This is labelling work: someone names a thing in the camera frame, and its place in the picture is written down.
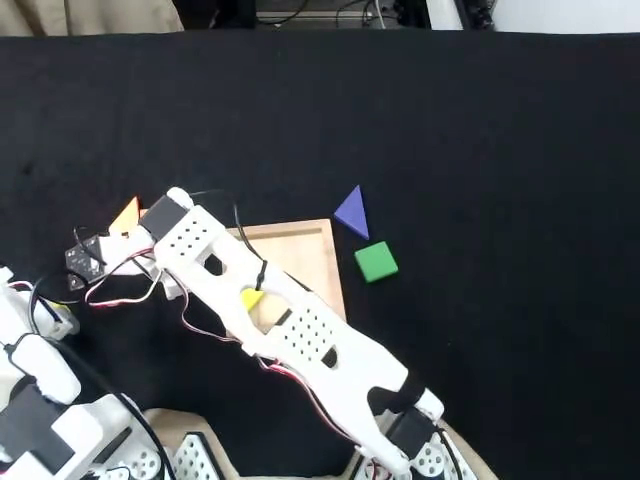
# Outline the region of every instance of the green block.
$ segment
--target green block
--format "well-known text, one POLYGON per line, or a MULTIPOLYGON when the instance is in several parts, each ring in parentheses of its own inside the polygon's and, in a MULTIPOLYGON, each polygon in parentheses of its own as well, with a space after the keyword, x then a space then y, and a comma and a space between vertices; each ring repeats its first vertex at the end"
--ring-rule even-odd
POLYGON ((367 283, 375 282, 398 272, 398 265, 391 255, 387 242, 376 243, 356 252, 356 262, 367 283))

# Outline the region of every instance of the blue triangle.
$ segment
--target blue triangle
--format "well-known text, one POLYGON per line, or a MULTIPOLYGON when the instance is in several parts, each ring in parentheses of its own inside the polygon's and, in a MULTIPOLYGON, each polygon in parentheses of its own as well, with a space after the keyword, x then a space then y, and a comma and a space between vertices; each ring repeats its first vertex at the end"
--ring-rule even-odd
POLYGON ((367 217, 364 213, 360 185, 353 189, 333 216, 358 235, 369 240, 369 229, 367 228, 367 217))

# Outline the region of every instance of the wooden tray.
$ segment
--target wooden tray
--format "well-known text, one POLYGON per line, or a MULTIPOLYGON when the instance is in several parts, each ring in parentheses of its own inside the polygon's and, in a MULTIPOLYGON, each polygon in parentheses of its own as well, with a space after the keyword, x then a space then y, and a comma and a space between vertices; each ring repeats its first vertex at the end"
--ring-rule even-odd
MULTIPOLYGON (((329 219, 245 227, 251 245, 316 292, 344 320, 344 302, 329 219)), ((236 229, 229 232, 238 237, 236 229)), ((286 311, 279 297, 265 294, 251 310, 258 328, 268 331, 286 311)))

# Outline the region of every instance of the black cloth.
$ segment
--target black cloth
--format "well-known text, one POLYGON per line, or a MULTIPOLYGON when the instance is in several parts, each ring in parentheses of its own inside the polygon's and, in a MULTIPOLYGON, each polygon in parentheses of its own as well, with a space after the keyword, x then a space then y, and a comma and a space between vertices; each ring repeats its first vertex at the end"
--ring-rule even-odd
MULTIPOLYGON (((33 280, 74 225, 104 228, 172 185, 233 191, 258 224, 328 217, 360 184, 371 243, 400 271, 366 284, 353 252, 368 242, 335 225, 350 323, 425 380, 499 476, 628 474, 639 54, 633 35, 2 39, 0 256, 33 280)), ((341 471, 349 445, 295 384, 178 311, 160 292, 82 311, 74 345, 143 408, 204 415, 241 474, 341 471)))

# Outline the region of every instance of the yellow piece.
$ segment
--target yellow piece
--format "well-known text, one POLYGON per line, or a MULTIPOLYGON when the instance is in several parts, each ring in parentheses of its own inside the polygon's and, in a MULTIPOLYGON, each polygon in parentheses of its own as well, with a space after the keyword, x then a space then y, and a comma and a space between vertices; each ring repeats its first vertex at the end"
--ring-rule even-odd
POLYGON ((256 306, 263 295, 264 292, 258 292, 253 288, 247 288, 246 290, 242 291, 242 303, 244 303, 244 307, 248 312, 256 306))
POLYGON ((129 205, 118 215, 109 227, 110 235, 123 235, 133 230, 140 220, 140 204, 138 197, 133 197, 129 205))

